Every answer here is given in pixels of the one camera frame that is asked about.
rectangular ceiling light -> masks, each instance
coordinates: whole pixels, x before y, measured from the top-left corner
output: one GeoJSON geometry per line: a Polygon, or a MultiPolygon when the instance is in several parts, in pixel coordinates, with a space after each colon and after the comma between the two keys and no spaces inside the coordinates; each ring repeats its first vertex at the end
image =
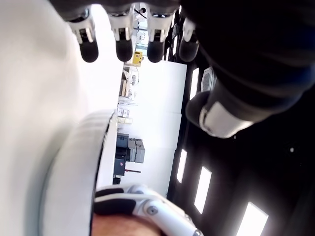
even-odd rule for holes
{"type": "Polygon", "coordinates": [[[190,86],[190,97],[191,100],[195,97],[197,93],[197,85],[198,85],[198,77],[199,77],[199,68],[194,69],[192,72],[191,86],[190,86]]]}
{"type": "Polygon", "coordinates": [[[268,215],[253,203],[248,202],[241,226],[236,236],[260,236],[268,215]]]}
{"type": "Polygon", "coordinates": [[[172,26],[171,26],[171,28],[173,28],[174,23],[175,23],[175,13],[173,14],[173,18],[172,18],[172,26]]]}
{"type": "Polygon", "coordinates": [[[179,183],[182,183],[182,180],[183,180],[186,157],[187,157],[187,152],[184,149],[182,149],[181,157],[179,159],[178,171],[177,171],[177,180],[179,183]]]}
{"type": "Polygon", "coordinates": [[[175,55],[176,49],[177,49],[177,36],[174,38],[173,55],[175,55]]]}
{"type": "Polygon", "coordinates": [[[197,194],[195,198],[195,206],[197,210],[202,214],[203,208],[206,203],[206,198],[208,194],[209,184],[211,179],[211,172],[208,171],[204,166],[201,168],[201,174],[197,189],[197,194]]]}
{"type": "Polygon", "coordinates": [[[166,50],[166,58],[165,58],[165,60],[168,60],[168,55],[169,55],[169,48],[166,50]]]}

white wall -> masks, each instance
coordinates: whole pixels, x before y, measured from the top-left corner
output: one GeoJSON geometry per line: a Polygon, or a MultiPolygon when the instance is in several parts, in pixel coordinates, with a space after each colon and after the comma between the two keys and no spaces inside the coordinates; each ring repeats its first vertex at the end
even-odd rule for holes
{"type": "Polygon", "coordinates": [[[87,93],[89,113],[115,109],[124,63],[116,56],[116,43],[107,14],[100,5],[92,6],[98,43],[98,59],[86,63],[80,59],[82,85],[87,93]]]}
{"type": "Polygon", "coordinates": [[[126,163],[126,169],[142,171],[125,173],[122,183],[144,183],[166,195],[174,151],[177,146],[187,66],[160,61],[142,62],[139,87],[134,105],[119,105],[130,110],[133,124],[119,124],[121,133],[143,139],[144,163],[126,163]]]}
{"type": "Polygon", "coordinates": [[[49,1],[0,6],[0,235],[35,236],[50,163],[83,115],[117,106],[123,64],[98,7],[99,58],[87,64],[49,1]]]}

silver screw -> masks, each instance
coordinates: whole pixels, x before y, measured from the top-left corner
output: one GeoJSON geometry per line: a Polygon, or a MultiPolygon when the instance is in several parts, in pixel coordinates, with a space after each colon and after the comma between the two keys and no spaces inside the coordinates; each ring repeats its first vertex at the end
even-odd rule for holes
{"type": "Polygon", "coordinates": [[[147,213],[148,213],[149,215],[155,215],[155,214],[158,213],[158,209],[157,209],[156,206],[150,206],[150,207],[148,207],[148,209],[147,209],[147,213]]]}

robotic hand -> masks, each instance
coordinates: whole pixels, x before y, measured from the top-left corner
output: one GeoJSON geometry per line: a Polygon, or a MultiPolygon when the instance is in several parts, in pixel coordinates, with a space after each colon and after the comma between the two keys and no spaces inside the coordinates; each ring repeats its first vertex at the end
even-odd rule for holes
{"type": "MultiPolygon", "coordinates": [[[[315,17],[296,3],[282,0],[237,4],[232,0],[143,0],[148,8],[148,59],[164,53],[172,15],[182,6],[187,16],[179,55],[195,58],[198,49],[217,75],[213,91],[197,94],[186,116],[209,135],[229,138],[252,124],[293,106],[314,83],[315,17]]],[[[117,57],[132,57],[133,0],[51,0],[71,26],[87,62],[98,49],[90,5],[105,8],[116,40],[117,57]]]]}
{"type": "Polygon", "coordinates": [[[141,217],[167,236],[203,235],[182,209],[144,185],[111,185],[99,189],[95,194],[94,213],[141,217]]]}

human skin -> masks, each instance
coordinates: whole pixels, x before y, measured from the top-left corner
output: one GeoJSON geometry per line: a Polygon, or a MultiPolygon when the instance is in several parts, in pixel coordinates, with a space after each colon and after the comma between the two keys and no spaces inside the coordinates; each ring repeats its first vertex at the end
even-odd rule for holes
{"type": "Polygon", "coordinates": [[[149,222],[127,215],[94,214],[92,236],[160,236],[160,230],[149,222]]]}

